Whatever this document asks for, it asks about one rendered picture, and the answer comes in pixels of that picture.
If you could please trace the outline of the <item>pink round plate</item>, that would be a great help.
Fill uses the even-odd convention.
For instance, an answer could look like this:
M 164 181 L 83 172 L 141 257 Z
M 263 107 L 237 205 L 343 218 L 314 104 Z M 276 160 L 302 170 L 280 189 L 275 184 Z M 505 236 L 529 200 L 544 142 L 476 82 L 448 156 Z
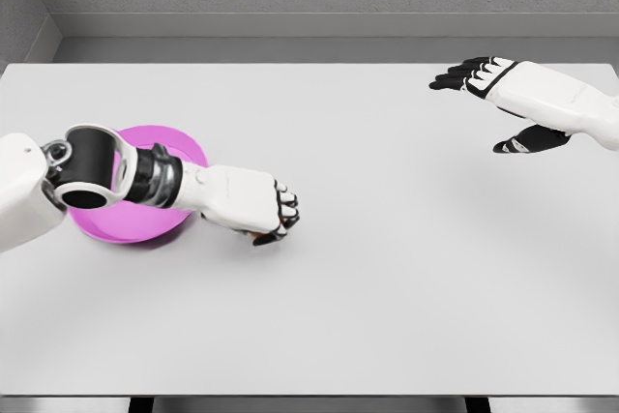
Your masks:
M 150 149 L 162 144 L 167 152 L 186 162 L 206 166 L 202 147 L 188 134 L 167 126 L 142 125 L 123 129 L 119 134 L 132 146 Z M 86 235 L 108 243 L 132 244 L 158 238 L 187 220 L 192 213 L 178 209 L 158 209 L 127 201 L 101 209 L 71 208 L 69 215 Z

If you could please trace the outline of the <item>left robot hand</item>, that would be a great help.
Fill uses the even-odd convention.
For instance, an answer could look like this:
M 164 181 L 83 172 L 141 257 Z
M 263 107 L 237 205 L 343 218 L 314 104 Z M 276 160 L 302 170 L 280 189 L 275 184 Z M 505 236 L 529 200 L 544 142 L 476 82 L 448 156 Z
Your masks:
M 214 165 L 196 180 L 201 215 L 251 236 L 255 247 L 281 241 L 300 220 L 297 195 L 267 172 Z

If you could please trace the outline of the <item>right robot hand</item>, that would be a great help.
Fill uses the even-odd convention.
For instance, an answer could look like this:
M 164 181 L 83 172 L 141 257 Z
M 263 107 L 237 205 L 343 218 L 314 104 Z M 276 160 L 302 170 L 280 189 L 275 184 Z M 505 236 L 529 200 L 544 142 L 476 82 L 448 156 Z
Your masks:
M 437 75 L 432 90 L 461 91 L 534 124 L 496 143 L 496 154 L 533 154 L 566 145 L 576 131 L 575 102 L 587 85 L 530 61 L 467 59 Z

